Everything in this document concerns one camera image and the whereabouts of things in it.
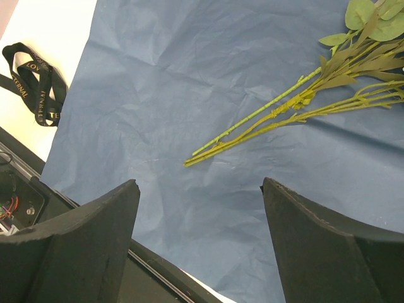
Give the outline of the blue wrapping paper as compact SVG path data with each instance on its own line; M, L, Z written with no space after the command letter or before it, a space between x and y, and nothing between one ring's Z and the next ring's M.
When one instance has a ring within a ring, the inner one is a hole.
M237 302L283 302L265 177L403 231L403 106L310 119L186 168L319 66L346 1L99 1L41 180L79 204L129 179L133 238Z

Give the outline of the artificial flower bunch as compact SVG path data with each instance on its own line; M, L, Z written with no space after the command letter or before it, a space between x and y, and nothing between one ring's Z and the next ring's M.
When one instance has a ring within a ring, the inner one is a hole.
M263 133L312 117L403 103L403 1L350 1L346 33L323 37L330 58L267 104L193 152L185 167L208 160ZM376 79L352 97L305 112L319 92Z

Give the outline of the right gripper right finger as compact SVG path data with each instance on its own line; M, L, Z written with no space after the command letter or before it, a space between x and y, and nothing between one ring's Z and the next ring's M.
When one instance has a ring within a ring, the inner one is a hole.
M346 217L272 178L261 186L287 302L403 302L403 234Z

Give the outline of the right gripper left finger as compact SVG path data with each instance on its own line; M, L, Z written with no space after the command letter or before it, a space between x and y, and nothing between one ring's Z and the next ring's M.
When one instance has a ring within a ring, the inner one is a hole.
M1 236L1 302L117 302L139 200L131 179Z

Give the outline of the black printed ribbon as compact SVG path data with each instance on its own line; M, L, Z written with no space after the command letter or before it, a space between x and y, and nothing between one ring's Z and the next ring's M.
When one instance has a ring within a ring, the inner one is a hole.
M29 55L32 60L14 70L15 55L19 52ZM1 75L1 88L21 97L38 125L57 127L67 95L67 85L59 73L21 42L7 45L2 54L11 76Z

